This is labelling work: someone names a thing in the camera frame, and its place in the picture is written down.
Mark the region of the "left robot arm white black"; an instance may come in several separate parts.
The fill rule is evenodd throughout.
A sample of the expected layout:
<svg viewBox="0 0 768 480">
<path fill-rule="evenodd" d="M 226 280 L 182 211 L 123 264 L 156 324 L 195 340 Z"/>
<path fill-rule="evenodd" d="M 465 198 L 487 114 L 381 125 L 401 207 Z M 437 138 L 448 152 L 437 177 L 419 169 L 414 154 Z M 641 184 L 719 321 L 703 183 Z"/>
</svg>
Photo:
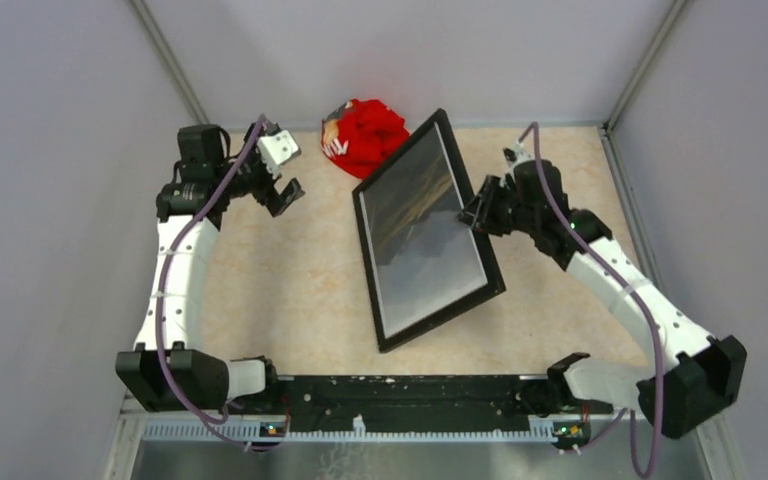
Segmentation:
<svg viewBox="0 0 768 480">
<path fill-rule="evenodd" d="M 294 136 L 265 118 L 252 123 L 240 151 L 216 124 L 177 133 L 180 158 L 155 199 L 156 266 L 143 324 L 133 347 L 117 354 L 115 372 L 149 412 L 220 411 L 243 401 L 257 413 L 279 404 L 267 358 L 222 360 L 203 350 L 201 317 L 212 252 L 231 201 L 251 197 L 272 217 L 304 191 L 292 179 L 278 191 L 283 167 L 302 153 Z"/>
</svg>

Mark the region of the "landscape photo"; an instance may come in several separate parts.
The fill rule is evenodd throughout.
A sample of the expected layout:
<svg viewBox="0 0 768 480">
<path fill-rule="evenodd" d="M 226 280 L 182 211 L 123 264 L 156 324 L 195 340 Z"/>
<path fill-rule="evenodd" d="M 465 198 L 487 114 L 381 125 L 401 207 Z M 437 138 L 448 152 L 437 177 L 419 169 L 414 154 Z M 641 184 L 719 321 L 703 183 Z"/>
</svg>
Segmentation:
<svg viewBox="0 0 768 480">
<path fill-rule="evenodd" d="M 382 333 L 390 339 L 488 283 L 441 126 L 359 193 Z"/>
</svg>

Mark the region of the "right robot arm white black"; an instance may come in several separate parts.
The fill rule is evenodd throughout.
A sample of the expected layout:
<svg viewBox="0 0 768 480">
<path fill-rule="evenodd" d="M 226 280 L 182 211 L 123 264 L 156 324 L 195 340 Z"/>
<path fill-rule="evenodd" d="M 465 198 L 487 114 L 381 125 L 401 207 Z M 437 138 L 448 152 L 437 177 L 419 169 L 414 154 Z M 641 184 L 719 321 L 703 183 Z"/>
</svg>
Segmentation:
<svg viewBox="0 0 768 480">
<path fill-rule="evenodd" d="M 625 254 L 593 212 L 568 205 L 560 171 L 528 160 L 489 175 L 458 220 L 481 234 L 528 235 L 535 248 L 588 287 L 645 353 L 643 367 L 571 354 L 548 371 L 549 404 L 572 412 L 584 401 L 628 408 L 661 435 L 679 439 L 733 405 L 748 352 L 692 321 Z"/>
</svg>

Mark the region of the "wooden picture frame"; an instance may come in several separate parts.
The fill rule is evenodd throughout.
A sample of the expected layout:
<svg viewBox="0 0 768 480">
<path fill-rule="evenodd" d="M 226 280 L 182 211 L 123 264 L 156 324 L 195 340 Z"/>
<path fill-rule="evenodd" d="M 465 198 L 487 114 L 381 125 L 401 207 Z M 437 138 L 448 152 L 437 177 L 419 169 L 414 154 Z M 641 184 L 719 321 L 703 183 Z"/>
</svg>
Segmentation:
<svg viewBox="0 0 768 480">
<path fill-rule="evenodd" d="M 460 190 L 463 207 L 475 196 L 475 191 L 471 185 L 470 177 L 464 164 L 455 134 L 448 118 L 447 112 L 439 108 L 431 114 L 419 127 L 417 127 L 409 138 L 392 154 L 389 158 L 376 169 L 369 177 L 364 179 L 352 192 L 354 213 L 357 223 L 360 248 L 362 252 L 366 284 L 369 295 L 370 307 L 373 318 L 374 332 L 377 342 L 377 348 L 381 353 L 390 352 L 417 337 L 424 335 L 435 328 L 455 319 L 456 317 L 482 305 L 503 293 L 506 289 L 504 279 L 501 273 L 499 262 L 495 255 L 489 236 L 472 231 L 478 251 L 486 270 L 488 283 L 481 289 L 455 301 L 442 310 L 427 317 L 419 324 L 408 328 L 400 334 L 386 339 L 382 333 L 381 318 L 379 307 L 376 303 L 377 296 L 374 291 L 375 282 L 373 279 L 373 266 L 371 253 L 368 248 L 366 233 L 364 231 L 364 215 L 361 211 L 359 193 L 369 186 L 387 167 L 391 166 L 399 155 L 403 154 L 415 141 L 419 132 L 428 128 L 432 123 L 437 122 L 441 126 L 444 143 L 450 150 L 452 170 L 456 184 Z"/>
</svg>

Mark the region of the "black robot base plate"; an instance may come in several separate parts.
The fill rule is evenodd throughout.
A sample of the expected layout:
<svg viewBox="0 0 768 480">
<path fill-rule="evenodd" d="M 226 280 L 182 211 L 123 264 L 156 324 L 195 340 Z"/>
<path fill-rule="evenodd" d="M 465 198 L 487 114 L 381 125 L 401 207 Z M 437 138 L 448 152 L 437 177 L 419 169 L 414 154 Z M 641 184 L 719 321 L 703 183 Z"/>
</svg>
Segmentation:
<svg viewBox="0 0 768 480">
<path fill-rule="evenodd" d="M 575 400 L 543 375 L 280 376 L 232 400 L 233 416 L 276 416 L 292 433 L 519 432 L 538 419 L 609 414 L 608 403 Z"/>
</svg>

